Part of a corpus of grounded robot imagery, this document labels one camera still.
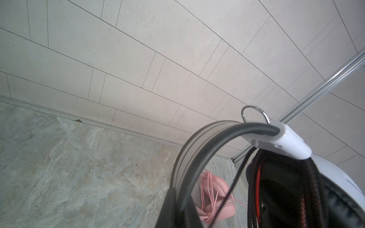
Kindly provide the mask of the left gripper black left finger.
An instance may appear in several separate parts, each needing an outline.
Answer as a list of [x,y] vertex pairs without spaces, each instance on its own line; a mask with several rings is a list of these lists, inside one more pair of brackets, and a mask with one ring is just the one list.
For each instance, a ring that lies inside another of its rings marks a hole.
[[176,191],[174,188],[168,189],[155,228],[175,227],[175,204]]

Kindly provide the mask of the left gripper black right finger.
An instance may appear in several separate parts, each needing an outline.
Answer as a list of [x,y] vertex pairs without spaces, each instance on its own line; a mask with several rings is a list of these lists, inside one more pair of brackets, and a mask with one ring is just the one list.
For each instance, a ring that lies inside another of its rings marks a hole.
[[183,228],[203,228],[192,196],[189,197],[184,210]]

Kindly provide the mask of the pink headphones with cable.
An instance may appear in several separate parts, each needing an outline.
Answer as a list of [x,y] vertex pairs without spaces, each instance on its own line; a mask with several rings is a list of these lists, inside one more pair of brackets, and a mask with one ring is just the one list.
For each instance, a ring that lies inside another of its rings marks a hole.
[[211,224],[214,219],[216,222],[228,219],[236,215],[236,203],[243,207],[247,206],[240,200],[230,195],[228,200],[223,203],[230,187],[219,176],[209,171],[200,174],[200,198],[201,205],[196,207],[199,218],[206,224]]

